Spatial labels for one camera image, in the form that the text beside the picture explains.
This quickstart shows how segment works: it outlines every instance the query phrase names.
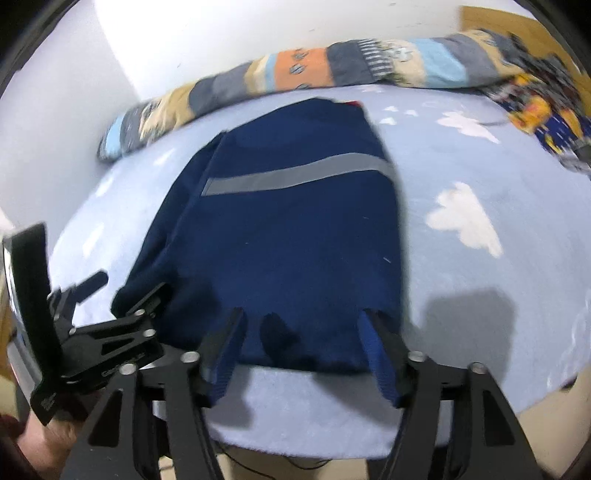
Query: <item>white wall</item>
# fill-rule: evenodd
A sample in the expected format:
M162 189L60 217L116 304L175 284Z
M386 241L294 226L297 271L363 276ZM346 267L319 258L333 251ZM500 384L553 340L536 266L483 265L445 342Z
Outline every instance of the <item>white wall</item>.
M142 99L274 51L447 35L462 4L529 14L512 0L95 0Z
M92 0L81 0L0 98L0 207L10 220L46 221L51 249L106 170L101 136L137 101Z

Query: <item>black cable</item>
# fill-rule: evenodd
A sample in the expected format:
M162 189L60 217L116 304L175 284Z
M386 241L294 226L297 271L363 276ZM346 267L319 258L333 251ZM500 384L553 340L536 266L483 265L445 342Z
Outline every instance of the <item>black cable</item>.
M232 455L230 455L224 447L222 447L222 444L220 442L216 442L216 444L217 444L217 447L222 451L222 453L224 455L226 455L235 464L240 465L242 468L244 468L244 470L248 470L249 472L255 473L260 476L264 476L265 478L268 478L269 480L277 480L277 478L275 478L274 476L267 475L266 473L263 473L263 472L259 472L258 470L255 470L254 468L250 468L249 466L244 465L244 463L240 463Z
M301 465L298 465L297 463L295 463L291 458L286 457L285 455L283 456L283 458L285 460L287 460L289 463L291 463L294 467L299 468L300 470L318 470L319 468L324 467L327 463L332 461L332 460L321 460L319 465L316 465L316 466L301 466Z

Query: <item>dark red sleeve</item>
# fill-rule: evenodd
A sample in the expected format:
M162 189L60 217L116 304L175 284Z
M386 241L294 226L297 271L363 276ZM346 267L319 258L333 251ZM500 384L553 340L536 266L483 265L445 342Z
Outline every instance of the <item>dark red sleeve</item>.
M41 480L16 444L24 427L17 419L0 414L0 478Z

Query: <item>gray reflective stripe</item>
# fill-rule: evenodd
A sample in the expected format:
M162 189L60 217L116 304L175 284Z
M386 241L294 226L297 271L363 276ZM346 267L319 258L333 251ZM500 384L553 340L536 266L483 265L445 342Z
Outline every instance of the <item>gray reflective stripe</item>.
M343 153L297 167L251 173L226 179L211 178L205 184L201 195L286 189L310 181L366 170L378 171L392 182L395 181L394 166L387 160L364 153Z

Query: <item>black clamp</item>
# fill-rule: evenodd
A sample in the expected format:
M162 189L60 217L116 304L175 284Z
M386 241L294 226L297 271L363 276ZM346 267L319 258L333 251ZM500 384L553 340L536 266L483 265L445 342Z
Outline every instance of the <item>black clamp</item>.
M409 351L401 337L388 330L382 312L365 310L364 314L396 372L394 386L389 385L381 381L384 365L370 360L378 386L385 398L405 408L380 480L432 478L442 400L453 401L444 480L541 480L519 421L486 366L479 362L465 369L439 365L422 352Z
M163 354L151 320L170 297L167 285L157 286L123 318L75 328L76 305L107 283L106 273L50 293L45 225L4 238L3 246L17 326L14 341L24 344L34 365L37 378L30 404L43 424L58 410L85 416L79 394L104 387L124 363L142 367Z
M195 351L153 368L122 365L84 423L61 478L159 480L158 458L166 454L177 479L223 480L202 409L224 396L245 336L244 312L233 309ZM164 432L154 400L166 400Z

